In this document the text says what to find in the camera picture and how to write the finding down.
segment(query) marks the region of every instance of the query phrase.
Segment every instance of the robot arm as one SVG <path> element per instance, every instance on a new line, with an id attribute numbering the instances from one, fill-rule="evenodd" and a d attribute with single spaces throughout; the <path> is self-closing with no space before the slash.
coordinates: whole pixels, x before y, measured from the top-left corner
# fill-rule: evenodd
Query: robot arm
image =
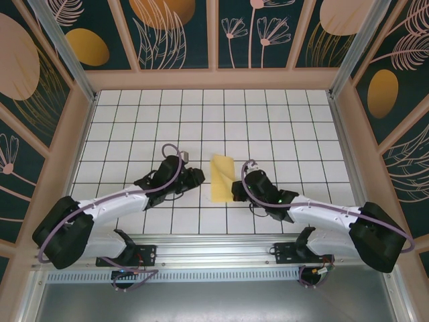
<path id="1" fill-rule="evenodd" d="M 45 255 L 58 268 L 66 268 L 80 258 L 105 256 L 120 259 L 123 264 L 135 257 L 137 247 L 123 231 L 115 229 L 106 233 L 100 228 L 130 213 L 148 210 L 172 193 L 180 194 L 200 186 L 205 178 L 201 169 L 185 168 L 187 152 L 178 177 L 162 190 L 144 193 L 162 187 L 173 179 L 178 170 L 179 157 L 167 156 L 158 170 L 151 171 L 133 185 L 116 193 L 97 199 L 75 201 L 66 196 L 58 200 L 33 233 L 33 240 L 39 245 L 45 242 L 50 232 L 71 212 L 93 205 L 63 225 L 48 242 Z"/>
<path id="2" fill-rule="evenodd" d="M 257 203 L 248 195 L 241 181 L 232 185 L 234 201 L 249 201 L 255 207 L 264 208 L 268 215 L 278 221 L 304 223 L 315 227 L 315 229 L 307 227 L 297 239 L 300 245 L 305 245 L 307 252 L 318 256 L 333 254 L 358 257 L 380 272 L 393 270 L 405 244 L 405 237 L 386 226 L 348 214 L 353 212 L 366 215 L 402 231 L 375 203 L 367 202 L 363 207 L 341 207 L 319 203 L 292 191 L 278 190 L 266 173 L 257 166 L 246 169 L 245 183 L 257 200 L 270 205 L 285 204 L 290 207 L 266 207 Z"/>

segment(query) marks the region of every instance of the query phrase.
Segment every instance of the yellow sponge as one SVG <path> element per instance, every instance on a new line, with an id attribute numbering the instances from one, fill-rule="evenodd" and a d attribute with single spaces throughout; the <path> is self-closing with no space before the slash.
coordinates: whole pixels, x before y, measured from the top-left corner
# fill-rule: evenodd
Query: yellow sponge
<path id="1" fill-rule="evenodd" d="M 214 155 L 210 162 L 210 171 L 212 174 L 212 203 L 233 201 L 231 187 L 235 181 L 234 159 Z"/>

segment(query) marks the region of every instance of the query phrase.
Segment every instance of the metal floor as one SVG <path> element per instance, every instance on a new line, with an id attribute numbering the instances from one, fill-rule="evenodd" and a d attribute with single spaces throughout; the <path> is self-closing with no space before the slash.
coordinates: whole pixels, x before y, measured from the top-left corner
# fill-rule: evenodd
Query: metal floor
<path id="1" fill-rule="evenodd" d="M 341 266 L 317 289 L 295 280 L 149 283 L 129 293 L 115 292 L 110 284 L 48 284 L 36 321 L 397 320 L 381 273 Z"/>

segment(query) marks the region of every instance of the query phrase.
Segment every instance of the orange circle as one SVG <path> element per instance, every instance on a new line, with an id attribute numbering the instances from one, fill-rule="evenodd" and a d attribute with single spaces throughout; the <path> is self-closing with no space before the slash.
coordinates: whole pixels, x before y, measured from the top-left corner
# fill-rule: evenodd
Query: orange circle
<path id="1" fill-rule="evenodd" d="M 168 23 L 171 20 L 168 12 L 171 17 L 176 13 L 182 25 L 188 23 L 195 13 L 195 0 L 129 0 L 129 4 L 145 25 L 158 30 L 174 29 L 175 25 Z"/>

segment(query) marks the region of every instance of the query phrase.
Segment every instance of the yellow oval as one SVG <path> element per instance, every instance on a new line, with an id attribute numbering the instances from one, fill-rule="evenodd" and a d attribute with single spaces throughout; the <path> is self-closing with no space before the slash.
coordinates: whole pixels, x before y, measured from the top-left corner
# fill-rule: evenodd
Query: yellow oval
<path id="1" fill-rule="evenodd" d="M 368 109 L 372 116 L 382 119 L 395 105 L 399 84 L 396 75 L 387 69 L 379 70 L 368 89 Z"/>
<path id="2" fill-rule="evenodd" d="M 172 29 L 168 23 L 164 2 L 171 13 L 175 12 L 182 25 L 188 23 L 195 13 L 195 0 L 129 0 L 129 4 L 138 18 L 149 27 L 166 30 Z"/>
<path id="3" fill-rule="evenodd" d="M 96 33 L 76 28 L 70 30 L 66 38 L 80 62 L 90 66 L 100 66 L 109 60 L 109 49 Z"/>

